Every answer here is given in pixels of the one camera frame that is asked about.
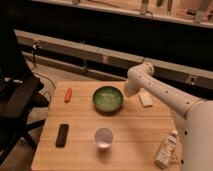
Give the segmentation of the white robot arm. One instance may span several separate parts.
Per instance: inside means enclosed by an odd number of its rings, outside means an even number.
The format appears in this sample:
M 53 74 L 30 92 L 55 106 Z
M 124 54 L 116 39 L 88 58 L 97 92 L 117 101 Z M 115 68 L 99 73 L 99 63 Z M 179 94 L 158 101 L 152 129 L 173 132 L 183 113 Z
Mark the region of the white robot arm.
M 135 95 L 144 88 L 186 120 L 181 171 L 213 171 L 213 100 L 188 94 L 153 77 L 145 62 L 127 71 L 124 92 Z

